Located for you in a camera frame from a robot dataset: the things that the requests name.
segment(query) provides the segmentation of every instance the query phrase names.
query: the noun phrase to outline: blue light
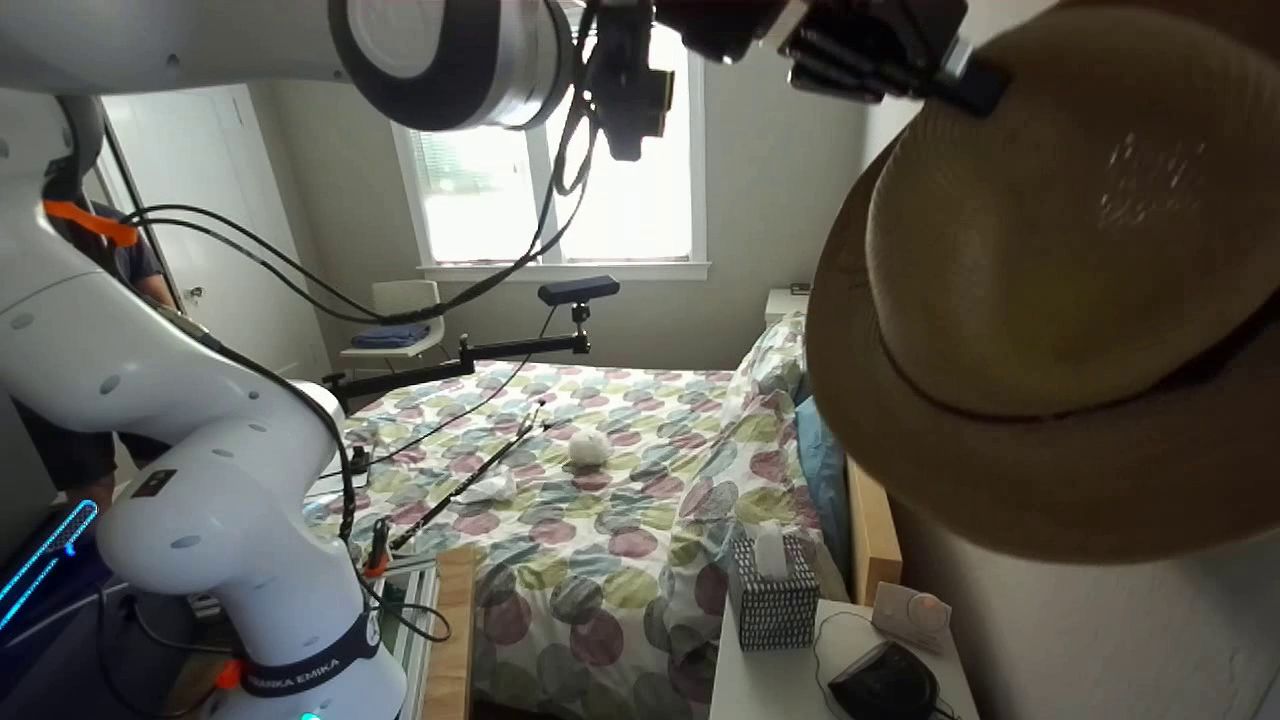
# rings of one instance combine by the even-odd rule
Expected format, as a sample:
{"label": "blue light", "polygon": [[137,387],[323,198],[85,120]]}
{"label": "blue light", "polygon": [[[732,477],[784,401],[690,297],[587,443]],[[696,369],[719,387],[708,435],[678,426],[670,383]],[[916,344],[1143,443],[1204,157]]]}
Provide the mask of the blue light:
{"label": "blue light", "polygon": [[76,539],[92,527],[94,504],[78,500],[72,511],[36,545],[36,551],[0,585],[0,631],[14,618],[14,610],[36,597],[36,589],[51,576],[61,555],[76,555]]}

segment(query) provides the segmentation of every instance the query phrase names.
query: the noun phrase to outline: wooden bed frame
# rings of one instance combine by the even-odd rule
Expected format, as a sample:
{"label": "wooden bed frame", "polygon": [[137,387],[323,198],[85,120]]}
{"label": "wooden bed frame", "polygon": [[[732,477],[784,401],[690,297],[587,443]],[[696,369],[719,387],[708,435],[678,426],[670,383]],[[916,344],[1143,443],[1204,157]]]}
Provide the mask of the wooden bed frame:
{"label": "wooden bed frame", "polygon": [[853,516],[853,576],[855,602],[871,602],[878,585],[895,585],[904,576],[904,546],[895,539],[895,519],[888,493],[849,458],[849,516]]}

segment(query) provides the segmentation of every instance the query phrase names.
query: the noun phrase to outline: floral quilt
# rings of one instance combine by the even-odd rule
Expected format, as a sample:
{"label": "floral quilt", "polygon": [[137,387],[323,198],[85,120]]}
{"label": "floral quilt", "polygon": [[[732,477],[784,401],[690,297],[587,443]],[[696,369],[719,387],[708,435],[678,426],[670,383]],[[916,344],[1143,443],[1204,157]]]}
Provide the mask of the floral quilt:
{"label": "floral quilt", "polygon": [[[485,546],[475,691],[553,717],[703,717],[725,607],[717,559],[765,519],[814,536],[792,443],[795,383],[801,319],[761,335],[735,370],[485,365],[400,387],[349,419],[349,439],[380,458],[354,527],[374,516],[406,527],[530,423],[406,545],[413,559]],[[590,473],[567,465],[587,432],[611,449]],[[333,500],[317,482],[317,523],[334,523]]]}

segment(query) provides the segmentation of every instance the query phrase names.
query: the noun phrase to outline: hat brim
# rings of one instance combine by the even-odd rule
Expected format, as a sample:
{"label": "hat brim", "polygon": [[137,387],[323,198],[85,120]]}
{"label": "hat brim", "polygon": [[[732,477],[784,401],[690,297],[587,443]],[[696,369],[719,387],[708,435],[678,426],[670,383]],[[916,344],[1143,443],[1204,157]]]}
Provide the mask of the hat brim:
{"label": "hat brim", "polygon": [[864,241],[890,149],[814,267],[807,369],[849,457],[952,533],[1037,559],[1151,559],[1280,523],[1280,333],[1197,387],[1062,419],[977,419],[919,396],[878,339]]}

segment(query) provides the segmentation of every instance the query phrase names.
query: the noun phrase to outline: brown hat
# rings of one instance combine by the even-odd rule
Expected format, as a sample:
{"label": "brown hat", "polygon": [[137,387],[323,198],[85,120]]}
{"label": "brown hat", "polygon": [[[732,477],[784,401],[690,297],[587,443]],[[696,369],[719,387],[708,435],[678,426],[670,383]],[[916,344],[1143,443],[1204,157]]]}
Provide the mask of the brown hat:
{"label": "brown hat", "polygon": [[1143,8],[1060,8],[992,52],[1015,74],[997,114],[924,106],[828,237],[828,423],[904,504],[1015,555],[1280,523],[1280,69]]}

